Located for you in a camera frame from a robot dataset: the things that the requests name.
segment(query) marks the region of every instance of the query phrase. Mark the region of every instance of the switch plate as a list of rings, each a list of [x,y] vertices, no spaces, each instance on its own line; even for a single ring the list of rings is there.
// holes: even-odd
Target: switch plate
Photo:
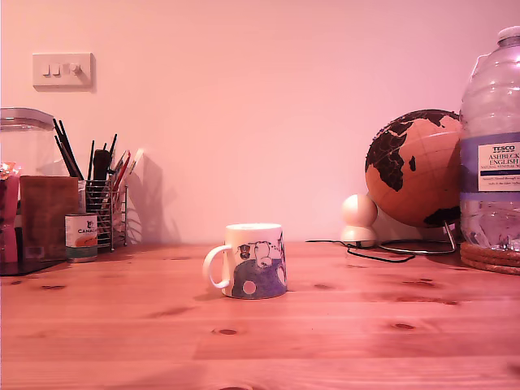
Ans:
[[[80,66],[78,73],[70,70],[71,63]],[[42,74],[42,70],[45,69],[50,69],[49,74]],[[92,86],[92,53],[33,54],[32,85],[35,87]]]

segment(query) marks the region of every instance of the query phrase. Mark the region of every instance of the white ornament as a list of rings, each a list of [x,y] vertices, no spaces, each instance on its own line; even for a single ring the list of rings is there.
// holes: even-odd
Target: white ornament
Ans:
[[[372,224],[377,219],[377,206],[367,195],[348,197],[341,207],[347,226],[341,232],[341,240],[357,247],[375,245],[377,235]]]

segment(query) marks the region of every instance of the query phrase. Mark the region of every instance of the coaster stack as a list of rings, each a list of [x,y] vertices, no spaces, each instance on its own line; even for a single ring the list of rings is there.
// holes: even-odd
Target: coaster stack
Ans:
[[[480,270],[520,275],[520,253],[481,248],[467,242],[461,244],[461,260]]]

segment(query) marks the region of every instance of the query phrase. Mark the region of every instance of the wire mesh pen holder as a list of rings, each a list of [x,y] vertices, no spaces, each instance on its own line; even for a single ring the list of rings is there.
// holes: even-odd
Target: wire mesh pen holder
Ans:
[[[127,245],[127,185],[114,188],[111,180],[88,180],[85,200],[87,213],[97,215],[97,247],[114,251]]]

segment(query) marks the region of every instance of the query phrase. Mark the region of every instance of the white mug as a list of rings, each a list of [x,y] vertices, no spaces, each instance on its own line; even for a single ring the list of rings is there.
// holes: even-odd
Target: white mug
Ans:
[[[211,277],[215,255],[224,252],[222,281]],[[262,299],[287,291],[282,227],[276,223],[226,226],[225,245],[212,249],[202,268],[210,285],[234,298]]]

